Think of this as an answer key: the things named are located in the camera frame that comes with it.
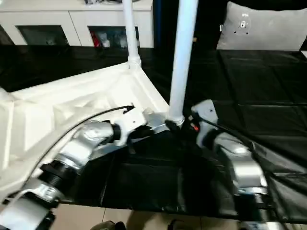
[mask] tiled floor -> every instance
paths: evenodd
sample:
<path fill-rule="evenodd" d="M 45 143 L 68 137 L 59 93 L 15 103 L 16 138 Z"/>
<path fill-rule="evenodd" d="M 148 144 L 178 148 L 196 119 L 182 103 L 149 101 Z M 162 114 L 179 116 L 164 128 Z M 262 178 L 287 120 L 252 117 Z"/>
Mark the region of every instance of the tiled floor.
<path fill-rule="evenodd" d="M 302 51 L 302 53 L 307 57 L 307 51 Z"/>
<path fill-rule="evenodd" d="M 94 225 L 111 220 L 122 221 L 127 230 L 166 230 L 174 220 L 182 220 L 193 230 L 237 230 L 235 220 L 170 215 L 154 212 L 135 212 L 123 209 L 61 205 L 55 212 L 51 230 L 90 230 Z M 307 225 L 287 225 L 289 230 L 307 230 Z"/>

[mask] shelf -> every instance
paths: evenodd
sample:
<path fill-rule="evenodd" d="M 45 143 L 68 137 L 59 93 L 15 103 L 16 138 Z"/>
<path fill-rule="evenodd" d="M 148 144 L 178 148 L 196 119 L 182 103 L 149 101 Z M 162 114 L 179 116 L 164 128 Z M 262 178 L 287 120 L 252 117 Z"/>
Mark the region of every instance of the shelf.
<path fill-rule="evenodd" d="M 133 3 L 134 11 L 150 11 L 153 0 Z M 24 11 L 122 11 L 122 4 L 86 5 L 84 0 L 0 0 L 0 12 Z"/>

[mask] white foam structure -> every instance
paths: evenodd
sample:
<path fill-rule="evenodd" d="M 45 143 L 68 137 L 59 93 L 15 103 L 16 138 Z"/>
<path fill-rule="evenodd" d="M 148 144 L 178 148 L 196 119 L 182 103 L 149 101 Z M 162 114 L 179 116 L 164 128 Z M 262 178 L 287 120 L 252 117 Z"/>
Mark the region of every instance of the white foam structure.
<path fill-rule="evenodd" d="M 0 88 L 0 200 L 18 191 L 42 163 L 50 162 L 80 121 L 126 105 L 156 113 L 168 104 L 142 70 L 136 44 L 131 0 L 124 0 L 129 57 L 127 63 L 6 93 Z M 99 117 L 114 120 L 122 111 Z"/>

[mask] black cloth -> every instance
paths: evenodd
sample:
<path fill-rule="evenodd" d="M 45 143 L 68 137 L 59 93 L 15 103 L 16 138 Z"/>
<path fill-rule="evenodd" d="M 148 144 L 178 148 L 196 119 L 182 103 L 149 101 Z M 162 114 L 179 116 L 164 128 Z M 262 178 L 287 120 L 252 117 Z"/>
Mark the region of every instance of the black cloth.
<path fill-rule="evenodd" d="M 168 102 L 173 53 L 140 49 L 142 68 Z M 0 86 L 9 92 L 127 60 L 90 47 L 0 46 Z M 299 52 L 193 50 L 184 112 L 212 99 L 219 123 L 257 140 L 280 218 L 307 223 L 307 59 Z M 236 218 L 232 195 L 211 170 L 210 152 L 171 132 L 91 161 L 68 203 Z"/>

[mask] white cabinet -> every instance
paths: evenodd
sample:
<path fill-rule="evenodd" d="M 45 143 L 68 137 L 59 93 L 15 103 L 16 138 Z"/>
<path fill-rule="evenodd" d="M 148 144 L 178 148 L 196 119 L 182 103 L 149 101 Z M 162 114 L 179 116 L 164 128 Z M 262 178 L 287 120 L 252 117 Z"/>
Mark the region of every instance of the white cabinet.
<path fill-rule="evenodd" d="M 16 45 L 31 44 L 30 34 L 40 37 L 43 31 L 55 39 L 64 36 L 70 46 L 81 45 L 67 11 L 0 12 L 0 24 Z"/>
<path fill-rule="evenodd" d="M 133 13 L 140 47 L 153 47 L 153 0 L 134 2 Z M 108 2 L 0 0 L 0 25 L 16 45 L 94 46 L 93 34 L 106 33 L 118 45 L 125 37 L 122 4 Z"/>
<path fill-rule="evenodd" d="M 101 31 L 125 31 L 123 11 L 72 11 L 70 12 L 82 46 L 93 46 L 91 33 Z M 140 47 L 151 48 L 153 41 L 153 21 L 151 11 L 135 11 L 136 26 Z"/>

